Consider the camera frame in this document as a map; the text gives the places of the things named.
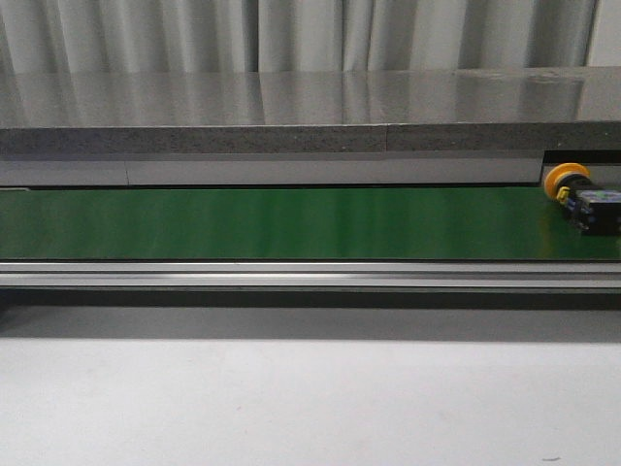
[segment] gray floor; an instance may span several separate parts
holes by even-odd
[[[621,313],[111,301],[5,309],[3,464],[621,457]]]

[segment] aluminum rail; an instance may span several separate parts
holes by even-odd
[[[621,292],[621,262],[1,262],[0,287]]]

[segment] white curtain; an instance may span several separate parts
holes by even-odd
[[[0,72],[579,66],[597,0],[0,0]]]

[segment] granite countertop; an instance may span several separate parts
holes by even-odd
[[[0,154],[621,149],[621,68],[0,75]]]

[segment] green conveyor belt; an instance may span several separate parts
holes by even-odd
[[[619,259],[536,187],[0,191],[6,259]]]

